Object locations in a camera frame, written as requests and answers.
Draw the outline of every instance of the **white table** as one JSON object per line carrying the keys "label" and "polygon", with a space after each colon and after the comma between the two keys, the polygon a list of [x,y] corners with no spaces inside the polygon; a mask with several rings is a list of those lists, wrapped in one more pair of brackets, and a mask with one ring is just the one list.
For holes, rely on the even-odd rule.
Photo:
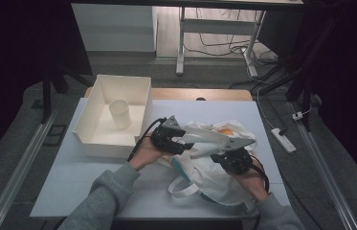
{"label": "white table", "polygon": [[[68,216],[87,196],[92,182],[105,170],[118,169],[125,160],[88,157],[72,134],[87,99],[81,99],[62,146],[31,212],[31,217]],[[175,115],[184,125],[190,121],[215,124],[238,120],[257,136],[255,155],[270,178],[270,191],[282,205],[289,199],[254,102],[210,102],[153,100],[153,109],[145,126],[160,117]],[[204,200],[199,195],[174,198],[169,183],[178,175],[173,169],[154,163],[141,171],[135,193],[117,219],[246,219],[253,218],[239,207],[225,207]]]}

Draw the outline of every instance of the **white cabinet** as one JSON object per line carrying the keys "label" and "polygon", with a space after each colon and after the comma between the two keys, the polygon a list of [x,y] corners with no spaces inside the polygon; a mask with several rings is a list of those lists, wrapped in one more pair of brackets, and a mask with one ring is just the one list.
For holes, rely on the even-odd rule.
{"label": "white cabinet", "polygon": [[72,4],[86,51],[156,50],[155,7]]}

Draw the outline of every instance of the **wire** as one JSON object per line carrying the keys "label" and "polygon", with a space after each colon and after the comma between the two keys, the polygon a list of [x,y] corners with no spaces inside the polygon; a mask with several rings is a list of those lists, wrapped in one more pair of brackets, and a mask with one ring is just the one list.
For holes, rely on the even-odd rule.
{"label": "wire", "polygon": [[312,110],[312,103],[310,104],[309,110],[307,110],[306,112],[303,112],[302,115],[304,115],[304,114],[310,112],[310,110]]}
{"label": "wire", "polygon": [[248,75],[249,75],[249,78],[252,80],[252,81],[257,81],[257,82],[260,82],[260,83],[268,83],[268,84],[271,84],[271,82],[269,82],[269,81],[266,81],[266,80],[258,80],[258,79],[254,79],[253,77],[252,77],[252,75],[250,74],[250,72],[249,72],[249,69],[247,68],[247,73],[248,73]]}
{"label": "wire", "polygon": [[258,96],[258,93],[259,93],[259,90],[260,90],[260,89],[261,89],[261,88],[259,88],[258,91],[257,91],[257,105],[258,105],[258,108],[259,108],[259,110],[261,111],[261,114],[262,114],[262,116],[264,117],[265,121],[267,121],[267,123],[270,125],[270,127],[271,127],[272,129],[274,129],[275,127],[268,121],[267,117],[265,116],[264,110],[262,110],[261,105],[259,104],[259,96]]}
{"label": "wire", "polygon": [[[271,103],[271,100],[268,99],[268,103],[271,105],[271,107],[274,108],[274,105]],[[282,122],[283,125],[283,129],[280,130],[279,135],[281,135],[281,133],[285,133],[288,130],[288,126],[286,125],[286,123],[282,120],[281,116],[279,115],[279,112],[274,108],[274,111],[276,111],[277,116],[279,117],[279,120]]]}
{"label": "wire", "polygon": [[232,9],[227,9],[222,13],[222,16],[227,14],[227,17],[225,18],[225,20],[229,20],[230,16],[232,15]]}
{"label": "wire", "polygon": [[[278,68],[279,68],[278,65],[274,66],[272,69],[270,69],[270,71],[268,71],[264,76],[262,76],[262,77],[260,77],[260,78],[261,78],[261,79],[265,79],[265,78],[267,78],[267,77],[270,77],[275,71],[278,70]],[[233,88],[234,86],[236,86],[236,85],[248,84],[248,83],[253,83],[253,82],[256,82],[256,80],[250,79],[250,80],[246,80],[246,81],[242,81],[242,82],[234,82],[234,83],[232,83],[232,84],[229,86],[229,89],[232,89],[232,88]]]}
{"label": "wire", "polygon": [[262,58],[262,55],[263,54],[267,54],[269,52],[272,52],[271,50],[268,50],[268,51],[265,51],[265,52],[262,52],[261,54],[259,54],[259,57],[256,57],[256,53],[254,51],[252,51],[252,55],[253,57],[252,60],[255,61],[258,65],[262,65],[262,66],[265,66],[265,65],[270,65],[270,64],[278,64],[279,61],[276,59],[276,58]]}
{"label": "wire", "polygon": [[[268,192],[270,191],[270,181],[269,181],[269,179],[268,179],[267,174],[265,173],[264,166],[261,164],[261,162],[258,160],[258,158],[256,158],[256,157],[253,156],[253,155],[250,155],[250,156],[251,156],[253,159],[255,159],[255,160],[259,163],[259,165],[261,166],[261,169],[260,169],[259,167],[257,167],[256,165],[254,165],[254,164],[252,164],[250,167],[251,167],[253,170],[257,171],[257,172],[262,176],[262,178],[263,178],[263,180],[264,180],[264,189],[265,189],[265,191],[268,193]],[[253,226],[253,230],[257,230],[257,229],[258,229],[260,220],[261,220],[261,215],[258,214],[257,219],[256,219],[256,222],[255,222],[255,224],[254,224],[254,226]]]}
{"label": "wire", "polygon": [[298,203],[301,205],[302,209],[306,212],[306,214],[315,222],[315,224],[318,226],[319,229],[323,229],[321,225],[316,221],[316,219],[313,217],[313,215],[309,212],[309,210],[303,205],[301,202],[301,199],[298,197],[298,195],[295,193],[294,189],[291,187],[291,185],[288,183],[288,180],[283,176],[282,171],[279,169],[279,174],[282,177],[282,180],[285,182],[286,186],[288,186],[289,190],[291,193],[294,195],[295,199],[298,201]]}
{"label": "wire", "polygon": [[[273,73],[271,72],[272,70],[277,71],[276,68],[279,68],[279,65],[275,66],[273,69],[270,70],[270,72],[268,72],[268,73],[270,74],[269,77],[273,74]],[[254,81],[257,81],[257,82],[260,82],[260,83],[272,84],[271,82],[266,81],[266,80],[256,80],[256,79],[253,79],[253,77],[251,77],[251,75],[250,75],[249,72],[247,72],[247,74],[249,75],[249,78],[250,78],[251,80],[254,80]],[[257,86],[259,86],[259,83],[256,84],[252,89],[250,89],[250,93],[251,93],[252,95],[253,95],[253,90],[254,90]],[[279,86],[279,88],[282,88],[282,89],[285,89],[285,90],[288,89],[288,88],[283,87],[283,86]]]}
{"label": "wire", "polygon": [[64,222],[64,220],[66,220],[67,218],[62,218],[60,219],[56,225],[53,227],[53,230],[57,230],[59,228],[59,226],[61,226],[62,222]]}
{"label": "wire", "polygon": [[192,88],[202,88],[202,87],[199,87],[198,85],[195,85],[195,84],[192,84],[192,83],[188,83],[188,82],[187,82],[187,86],[190,86]]}
{"label": "wire", "polygon": [[40,230],[43,230],[44,229],[44,227],[47,225],[47,220],[45,220],[44,222],[43,222],[43,225],[41,225],[41,227],[40,227]]}
{"label": "wire", "polygon": [[247,49],[247,48],[248,48],[247,45],[242,45],[242,46],[234,46],[234,47],[232,47],[230,50],[231,50],[231,52],[233,52],[234,54],[244,55],[244,53],[245,53],[246,51],[241,51],[241,52],[238,52],[238,53],[236,53],[235,51],[241,50],[241,49]]}
{"label": "wire", "polygon": [[131,151],[130,155],[127,158],[127,162],[129,162],[133,158],[134,154],[136,154],[136,151],[139,149],[140,145],[142,144],[143,140],[146,138],[146,136],[147,136],[148,132],[151,130],[151,128],[154,127],[154,125],[157,124],[158,122],[162,123],[165,120],[166,120],[166,118],[159,118],[159,119],[155,120],[153,123],[151,123],[151,125],[143,133],[143,136],[136,143],[136,146],[133,148],[133,151]]}
{"label": "wire", "polygon": [[[232,10],[226,10],[223,12],[222,15],[224,14],[229,14],[229,17],[230,17],[230,13],[231,13]],[[196,12],[196,18],[202,18],[202,12],[199,8],[196,8],[195,10]],[[238,14],[237,14],[237,20],[239,19],[240,17],[240,12],[241,10],[238,11]],[[233,39],[234,39],[234,34],[232,35],[232,38],[231,38],[231,41],[230,42],[224,42],[224,43],[215,43],[215,44],[207,44],[204,42],[203,38],[202,38],[202,34],[199,34],[199,38],[201,40],[201,43],[204,45],[204,46],[222,46],[222,45],[229,45],[229,50],[231,50],[229,53],[226,53],[226,54],[220,54],[220,55],[216,55],[216,54],[211,54],[211,53],[207,53],[207,52],[203,52],[203,51],[199,51],[199,50],[190,50],[188,49],[185,44],[184,44],[184,47],[186,50],[190,51],[190,52],[196,52],[196,53],[201,53],[201,54],[204,54],[204,55],[209,55],[209,56],[215,56],[215,57],[222,57],[222,56],[227,56],[227,55],[230,55],[230,54],[241,54],[241,53],[235,53],[234,51],[237,50],[237,49],[241,49],[243,48],[244,46],[240,46],[240,48],[235,48],[234,50],[232,50],[231,46],[232,44],[239,44],[239,43],[245,43],[245,42],[249,42],[250,40],[243,40],[243,41],[235,41],[233,42]]]}

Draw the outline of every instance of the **metal stand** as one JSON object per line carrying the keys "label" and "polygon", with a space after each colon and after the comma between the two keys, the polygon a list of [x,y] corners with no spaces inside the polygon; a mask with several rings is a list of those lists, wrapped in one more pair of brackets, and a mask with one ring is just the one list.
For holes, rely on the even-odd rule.
{"label": "metal stand", "polygon": [[216,34],[216,35],[249,35],[250,44],[247,49],[242,49],[246,60],[249,73],[252,77],[257,77],[256,67],[253,64],[251,53],[257,39],[258,31],[261,26],[265,11],[261,11],[256,22],[245,21],[222,21],[207,19],[185,19],[185,8],[180,13],[180,33],[177,54],[176,75],[184,75],[184,34]]}

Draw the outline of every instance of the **black cable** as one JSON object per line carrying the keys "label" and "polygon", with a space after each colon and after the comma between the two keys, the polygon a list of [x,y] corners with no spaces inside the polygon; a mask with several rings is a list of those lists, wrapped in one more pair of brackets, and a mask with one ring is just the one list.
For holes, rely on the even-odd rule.
{"label": "black cable", "polygon": [[243,49],[243,48],[247,49],[248,46],[246,46],[246,45],[234,46],[234,47],[230,48],[230,51],[231,51],[233,54],[243,55],[245,51],[240,51],[240,52],[238,52],[238,53],[236,52],[237,50],[241,50],[241,49]]}
{"label": "black cable", "polygon": [[136,143],[136,146],[133,148],[133,151],[131,151],[130,155],[127,158],[127,162],[129,162],[131,160],[131,158],[133,158],[134,154],[136,154],[136,151],[139,149],[140,145],[142,144],[143,140],[145,139],[145,137],[147,136],[147,134],[151,130],[151,128],[154,127],[154,125],[157,124],[158,122],[162,123],[165,120],[166,120],[166,118],[159,118],[159,119],[155,120],[153,123],[151,123],[151,125],[143,133],[143,136]]}
{"label": "black cable", "polygon": [[[261,169],[258,166],[254,165],[254,164],[252,164],[250,167],[253,170],[257,171],[262,176],[262,178],[264,180],[264,189],[268,193],[270,191],[270,181],[268,179],[267,174],[265,173],[264,166],[261,164],[261,162],[256,157],[254,157],[253,155],[251,155],[251,157],[253,159],[255,159],[259,163],[259,165],[261,166]],[[260,220],[261,220],[261,215],[258,214],[256,222],[255,222],[255,224],[253,226],[253,230],[257,230],[258,229]]]}
{"label": "black cable", "polygon": [[[266,99],[267,99],[268,103],[274,108],[274,105],[271,103],[271,100],[268,99],[267,97],[266,97]],[[282,117],[279,115],[279,112],[278,112],[275,108],[274,108],[274,111],[276,111],[276,114],[277,114],[277,116],[279,117],[279,120],[282,122],[282,125],[283,125],[283,127],[284,127],[284,129],[281,129],[280,132],[279,132],[279,135],[282,136],[282,135],[288,130],[288,126],[287,126],[286,123],[282,120]]]}
{"label": "black cable", "polygon": [[[240,17],[240,11],[241,11],[241,10],[238,10],[237,20],[238,20],[238,19],[239,19],[239,17]],[[201,15],[200,17],[199,17],[199,15],[198,15],[198,8],[196,8],[195,12],[196,12],[196,18],[202,18],[202,15]],[[230,50],[231,50],[231,45],[232,45],[232,44],[245,43],[245,42],[250,41],[250,40],[244,40],[244,41],[235,41],[235,42],[233,42],[234,35],[232,35],[232,39],[231,39],[231,41],[230,41],[230,42],[225,42],[225,43],[215,43],[215,44],[206,44],[206,43],[203,41],[202,34],[199,34],[199,38],[200,38],[200,40],[201,40],[201,43],[202,43],[204,46],[221,46],[221,45],[229,45],[229,49],[230,49]]]}
{"label": "black cable", "polygon": [[59,228],[59,226],[61,226],[62,222],[64,222],[64,220],[66,220],[67,218],[62,218],[60,219],[56,225],[54,226],[53,230],[57,230]]}
{"label": "black cable", "polygon": [[277,59],[269,59],[269,60],[266,60],[264,58],[262,58],[261,56],[263,54],[266,54],[268,52],[271,52],[271,50],[268,50],[268,51],[265,51],[265,52],[262,52],[259,57],[256,56],[256,53],[254,51],[252,51],[252,55],[253,57],[252,60],[257,63],[258,65],[261,65],[261,66],[265,66],[265,65],[270,65],[270,64],[278,64],[279,61]]}
{"label": "black cable", "polygon": [[282,171],[279,169],[279,174],[282,177],[282,180],[285,182],[286,186],[288,186],[289,190],[291,193],[294,195],[295,199],[298,201],[298,203],[301,205],[302,209],[306,212],[306,214],[315,222],[316,226],[318,226],[319,229],[323,229],[321,225],[315,220],[315,218],[312,216],[312,214],[309,212],[309,210],[303,205],[301,202],[300,198],[297,196],[295,193],[294,189],[291,187],[291,185],[288,183],[288,180],[286,180],[285,176],[283,176]]}
{"label": "black cable", "polygon": [[44,229],[44,227],[47,225],[47,220],[45,220],[44,222],[43,222],[43,225],[41,225],[41,227],[40,227],[40,230],[43,230]]}
{"label": "black cable", "polygon": [[[258,81],[264,81],[266,78],[270,77],[271,75],[274,74],[274,72],[276,72],[279,69],[279,65],[274,66],[272,69],[270,69],[270,71],[268,71],[265,75],[263,75],[262,77],[260,77],[259,79],[257,79]],[[256,80],[252,79],[252,80],[246,80],[246,81],[241,81],[241,82],[234,82],[229,86],[229,89],[232,89],[234,86],[236,85],[242,85],[242,84],[248,84],[248,83],[254,83],[256,82]],[[259,83],[257,83],[251,90],[250,93],[252,93],[253,89],[256,88],[256,86],[259,85]]]}
{"label": "black cable", "polygon": [[188,83],[187,82],[187,86],[190,86],[192,88],[203,88],[203,87],[199,87],[198,85],[192,84],[192,83]]}
{"label": "black cable", "polygon": [[201,53],[201,54],[204,54],[204,55],[209,55],[209,56],[215,56],[215,57],[222,57],[222,56],[227,56],[227,55],[231,55],[233,52],[229,52],[229,53],[226,53],[226,54],[219,54],[219,55],[215,55],[215,54],[211,54],[211,53],[207,53],[207,52],[203,52],[203,51],[198,51],[198,50],[191,50],[191,49],[188,49],[185,44],[184,45],[184,48],[187,50],[187,51],[190,51],[190,52],[196,52],[196,53]]}

